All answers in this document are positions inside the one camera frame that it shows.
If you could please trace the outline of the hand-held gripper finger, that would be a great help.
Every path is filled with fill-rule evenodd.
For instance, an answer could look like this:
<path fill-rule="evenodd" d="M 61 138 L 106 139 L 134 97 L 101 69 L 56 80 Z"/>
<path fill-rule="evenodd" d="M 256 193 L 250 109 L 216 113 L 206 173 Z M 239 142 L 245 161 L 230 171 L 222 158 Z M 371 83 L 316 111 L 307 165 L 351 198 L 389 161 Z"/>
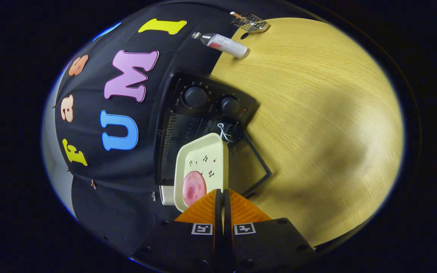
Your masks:
<path fill-rule="evenodd" d="M 233 190 L 224 193 L 224 254 L 232 271 L 298 271 L 317 259 L 289 219 L 272 219 Z"/>
<path fill-rule="evenodd" d="M 212 190 L 177 218 L 155 225 L 133 257 L 162 273 L 214 273 L 222 248 L 222 192 Z"/>

